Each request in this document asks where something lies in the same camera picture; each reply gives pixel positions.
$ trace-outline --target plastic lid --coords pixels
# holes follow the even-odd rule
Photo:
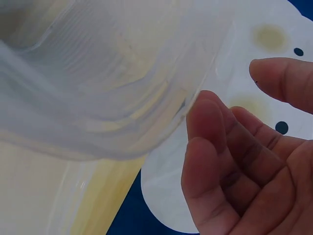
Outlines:
[[[0,44],[0,138],[73,160],[149,152],[209,74],[231,23],[221,5],[75,1],[33,46],[14,48],[13,35]]]

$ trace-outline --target white surface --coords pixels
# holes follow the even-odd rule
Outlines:
[[[260,119],[272,128],[277,122],[285,121],[289,125],[287,135],[310,139],[313,117],[262,93],[250,78],[248,66],[252,59],[265,57],[313,61],[313,23],[303,18],[287,1],[263,3],[249,1],[249,7],[243,5],[249,10],[243,9],[244,12],[234,20],[217,57],[215,73],[209,76],[202,88],[216,92],[227,105],[237,97],[250,100]],[[255,46],[251,41],[251,30],[263,24],[274,24],[284,29],[288,36],[286,51],[269,53]],[[296,56],[293,52],[295,47],[303,49],[305,56]],[[197,233],[180,186],[186,145],[186,127],[182,123],[146,159],[141,171],[141,188],[145,202],[160,222],[176,231]]]

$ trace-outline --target hand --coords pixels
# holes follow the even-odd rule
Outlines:
[[[258,87],[313,114],[313,63],[255,60]],[[202,235],[313,235],[313,141],[282,136],[200,93],[187,117],[181,185]]]

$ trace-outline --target hole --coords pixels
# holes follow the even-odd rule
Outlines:
[[[289,129],[288,124],[285,123],[284,121],[280,121],[275,126],[275,130],[278,131],[282,135],[287,134],[288,129]]]
[[[295,53],[297,56],[303,56],[303,55],[304,55],[303,50],[301,50],[300,48],[295,48],[293,51],[294,51],[294,53]]]

